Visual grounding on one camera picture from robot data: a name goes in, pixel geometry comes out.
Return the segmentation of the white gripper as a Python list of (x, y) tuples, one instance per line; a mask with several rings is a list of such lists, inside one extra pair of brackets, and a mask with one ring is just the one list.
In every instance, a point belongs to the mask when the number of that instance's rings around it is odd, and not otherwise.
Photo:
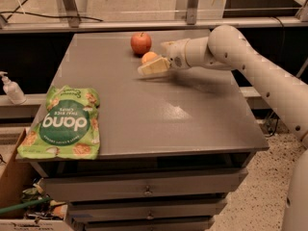
[(138, 73), (141, 76), (163, 73), (172, 69), (190, 68), (186, 60), (186, 45), (188, 38), (177, 41), (164, 41), (161, 46), (166, 49), (166, 58), (157, 57), (138, 67)]

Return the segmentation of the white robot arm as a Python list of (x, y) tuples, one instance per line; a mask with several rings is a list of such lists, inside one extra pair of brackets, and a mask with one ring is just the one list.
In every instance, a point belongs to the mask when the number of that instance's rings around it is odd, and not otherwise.
[(138, 68), (142, 76), (204, 67), (237, 69), (258, 91), (306, 151), (295, 163), (281, 231), (308, 229), (308, 85), (260, 55), (235, 27), (217, 26), (204, 38), (184, 38), (162, 44), (164, 54)]

